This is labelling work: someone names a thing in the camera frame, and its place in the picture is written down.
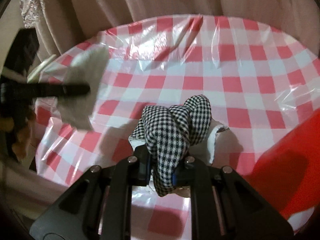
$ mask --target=red object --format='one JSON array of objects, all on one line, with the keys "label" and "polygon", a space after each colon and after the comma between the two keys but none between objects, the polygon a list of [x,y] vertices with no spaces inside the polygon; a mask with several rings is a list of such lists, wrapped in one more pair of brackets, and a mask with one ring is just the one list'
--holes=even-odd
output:
[{"label": "red object", "polygon": [[80,144],[80,147],[89,151],[89,152],[94,152],[94,149],[95,149],[100,137],[101,137],[101,133],[98,133],[96,131],[90,131],[90,132],[86,133],[86,135],[84,136],[84,138]]},{"label": "red object", "polygon": [[225,92],[242,93],[240,77],[222,77],[222,84]]},{"label": "red object", "polygon": [[246,177],[283,217],[320,202],[320,110],[257,161]]},{"label": "red object", "polygon": [[155,205],[148,231],[180,238],[187,222],[188,211]]},{"label": "red object", "polygon": [[272,77],[257,77],[261,94],[274,94],[276,92]]},{"label": "red object", "polygon": [[267,60],[266,52],[262,45],[250,45],[249,47],[253,60]]},{"label": "red object", "polygon": [[132,147],[127,139],[119,139],[117,147],[113,153],[112,160],[116,163],[133,154]]},{"label": "red object", "polygon": [[51,151],[47,158],[47,165],[50,166],[54,171],[57,170],[61,156],[54,151]]},{"label": "red object", "polygon": [[203,62],[202,58],[202,47],[201,46],[192,46],[186,48],[186,62]]},{"label": "red object", "polygon": [[233,44],[219,44],[218,45],[218,52],[220,61],[235,61],[237,60],[236,57],[236,50]]}]

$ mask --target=curtain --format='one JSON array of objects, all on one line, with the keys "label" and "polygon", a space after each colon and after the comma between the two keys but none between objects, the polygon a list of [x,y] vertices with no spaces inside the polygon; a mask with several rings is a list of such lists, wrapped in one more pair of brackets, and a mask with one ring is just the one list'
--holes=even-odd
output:
[{"label": "curtain", "polygon": [[41,60],[100,30],[171,14],[248,18],[281,29],[319,53],[319,8],[314,0],[20,0],[20,7],[25,26],[37,29]]}]

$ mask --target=fabric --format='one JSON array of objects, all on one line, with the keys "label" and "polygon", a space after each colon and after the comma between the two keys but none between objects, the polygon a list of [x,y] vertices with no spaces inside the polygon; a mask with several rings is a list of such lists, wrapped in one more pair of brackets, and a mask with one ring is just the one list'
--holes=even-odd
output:
[{"label": "fabric", "polygon": [[[40,80],[63,81],[74,57],[102,44],[110,57],[90,117],[93,131],[63,124],[54,99],[36,102],[38,174],[65,186],[93,164],[107,167],[132,155],[128,137],[145,106],[206,96],[212,116],[230,128],[219,136],[213,166],[230,165],[242,176],[320,107],[317,56],[275,28],[233,17],[157,17],[112,28],[69,50]],[[132,239],[191,239],[188,199],[136,191],[132,203],[132,215],[143,218],[133,221]],[[293,214],[294,229],[312,212]]]},{"label": "fabric", "polygon": [[107,46],[88,49],[72,61],[64,77],[66,83],[86,83],[90,93],[86,96],[59,98],[57,109],[61,119],[78,130],[92,130],[89,116],[97,100],[100,80],[109,60]]},{"label": "fabric", "polygon": [[152,157],[153,180],[160,197],[175,187],[172,176],[190,146],[202,142],[211,123],[210,102],[193,96],[183,106],[146,106],[137,127],[129,136],[144,139]]},{"label": "fabric", "polygon": [[225,15],[268,24],[319,53],[320,13],[314,0],[21,0],[26,26],[37,28],[44,60],[98,31],[172,14]]}]

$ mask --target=red and white checkered tablecloth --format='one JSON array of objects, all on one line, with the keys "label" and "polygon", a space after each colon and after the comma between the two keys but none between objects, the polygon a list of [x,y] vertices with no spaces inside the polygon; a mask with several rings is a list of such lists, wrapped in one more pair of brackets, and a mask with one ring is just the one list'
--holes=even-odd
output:
[{"label": "red and white checkered tablecloth", "polygon": [[[216,152],[218,165],[241,175],[320,106],[319,59],[277,29],[234,17],[166,16],[112,28],[70,49],[41,81],[62,81],[76,55],[101,43],[110,60],[90,118],[94,131],[63,124],[55,99],[36,102],[37,172],[60,184],[71,185],[93,164],[131,155],[128,136],[146,105],[207,96],[212,117],[230,127],[236,142]],[[132,215],[144,218],[132,219],[133,239],[191,239],[189,199],[136,192],[132,203]],[[299,228],[311,213],[291,224]]]}]

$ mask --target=houndstooth cloth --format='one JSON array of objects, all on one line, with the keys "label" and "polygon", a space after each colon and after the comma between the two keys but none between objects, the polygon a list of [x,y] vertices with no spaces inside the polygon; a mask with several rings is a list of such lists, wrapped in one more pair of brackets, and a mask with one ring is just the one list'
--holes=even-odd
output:
[{"label": "houndstooth cloth", "polygon": [[152,156],[153,180],[159,196],[175,188],[172,175],[190,146],[207,135],[211,122],[209,100],[193,96],[183,106],[146,106],[129,141],[144,140]]}]

